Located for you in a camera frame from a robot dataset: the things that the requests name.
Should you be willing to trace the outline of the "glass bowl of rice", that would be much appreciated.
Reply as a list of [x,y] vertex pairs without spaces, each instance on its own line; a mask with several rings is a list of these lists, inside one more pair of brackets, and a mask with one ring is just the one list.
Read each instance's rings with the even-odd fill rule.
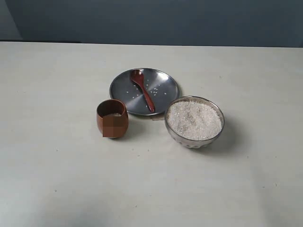
[[213,143],[225,125],[221,109],[198,96],[183,96],[174,100],[164,114],[164,121],[175,142],[194,149]]

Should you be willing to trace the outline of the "round steel plate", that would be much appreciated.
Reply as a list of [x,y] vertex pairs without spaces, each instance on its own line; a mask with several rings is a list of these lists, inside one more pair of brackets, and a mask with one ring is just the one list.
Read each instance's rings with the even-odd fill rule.
[[116,76],[109,89],[110,97],[123,102],[128,113],[139,116],[162,114],[172,101],[179,98],[179,86],[173,77],[160,70],[138,68],[144,76],[144,88],[155,105],[155,112],[151,112],[142,90],[130,79],[134,70],[127,70]]

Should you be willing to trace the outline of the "brown wooden cup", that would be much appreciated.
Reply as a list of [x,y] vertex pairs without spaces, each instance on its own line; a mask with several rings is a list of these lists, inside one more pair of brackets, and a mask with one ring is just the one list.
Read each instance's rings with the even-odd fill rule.
[[125,135],[129,119],[123,102],[105,100],[98,105],[96,112],[97,126],[103,137],[116,139]]

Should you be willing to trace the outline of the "dark red wooden spoon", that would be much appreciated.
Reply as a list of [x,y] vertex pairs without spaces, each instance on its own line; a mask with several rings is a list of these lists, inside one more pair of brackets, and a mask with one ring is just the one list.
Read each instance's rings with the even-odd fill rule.
[[140,70],[132,70],[130,72],[130,80],[137,84],[142,90],[143,96],[151,113],[155,112],[155,105],[144,87],[144,75]]

